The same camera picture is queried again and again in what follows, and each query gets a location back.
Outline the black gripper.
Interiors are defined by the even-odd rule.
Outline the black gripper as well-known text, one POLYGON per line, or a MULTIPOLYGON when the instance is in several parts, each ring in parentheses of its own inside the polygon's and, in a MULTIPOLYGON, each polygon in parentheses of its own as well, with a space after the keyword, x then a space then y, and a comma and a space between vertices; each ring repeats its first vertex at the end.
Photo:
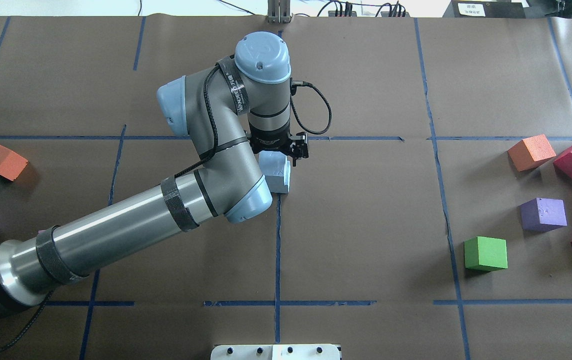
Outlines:
POLYGON ((289 154, 293 141, 289 127, 274 130, 261 130, 250 127, 249 145, 254 154, 262 151, 289 154))

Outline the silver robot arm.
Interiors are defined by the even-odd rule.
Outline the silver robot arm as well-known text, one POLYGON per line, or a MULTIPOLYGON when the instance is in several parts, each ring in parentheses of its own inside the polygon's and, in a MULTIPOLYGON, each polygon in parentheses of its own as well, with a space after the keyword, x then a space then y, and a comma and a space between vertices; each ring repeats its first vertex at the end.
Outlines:
POLYGON ((50 291, 206 221, 242 223, 272 205, 256 154, 307 157, 289 130, 291 62, 284 39, 245 35, 209 70, 156 92, 165 120, 199 162, 142 193, 26 241, 0 243, 0 318, 41 305, 50 291))

